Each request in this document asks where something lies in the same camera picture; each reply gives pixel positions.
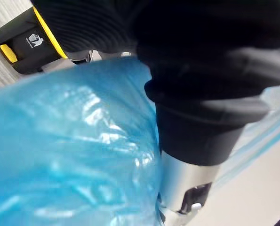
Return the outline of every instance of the logo icon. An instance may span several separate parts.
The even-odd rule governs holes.
[[[26,40],[31,48],[40,46],[44,41],[44,39],[41,38],[38,34],[32,34],[28,38],[26,38]]]

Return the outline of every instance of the silver metal cylinder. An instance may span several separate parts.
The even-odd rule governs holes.
[[[160,187],[159,210],[165,226],[186,225],[204,203],[190,203],[191,211],[183,212],[186,192],[192,188],[212,183],[220,165],[198,166],[180,161],[162,151],[163,179]]]

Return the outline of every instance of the white wall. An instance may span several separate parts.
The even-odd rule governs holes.
[[[280,142],[213,194],[189,226],[274,226],[280,219]]]

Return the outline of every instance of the yellow trim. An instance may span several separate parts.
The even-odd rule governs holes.
[[[8,45],[6,44],[0,45],[0,49],[3,51],[3,53],[5,54],[5,56],[8,58],[10,62],[15,63],[17,61],[17,57],[15,53]]]
[[[66,54],[64,53],[64,51],[61,49],[60,45],[58,44],[56,38],[54,37],[53,33],[51,32],[51,30],[49,29],[49,27],[47,26],[46,22],[44,21],[44,19],[41,17],[40,13],[37,11],[37,9],[33,6],[35,15],[37,16],[37,19],[39,20],[42,28],[45,30],[47,36],[49,37],[51,43],[53,44],[54,48],[56,49],[57,53],[59,53],[59,55],[62,58],[67,59],[68,57],[66,56]]]

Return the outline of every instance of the plastic wrap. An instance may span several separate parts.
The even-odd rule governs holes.
[[[124,58],[0,89],[0,226],[154,225],[149,79]]]

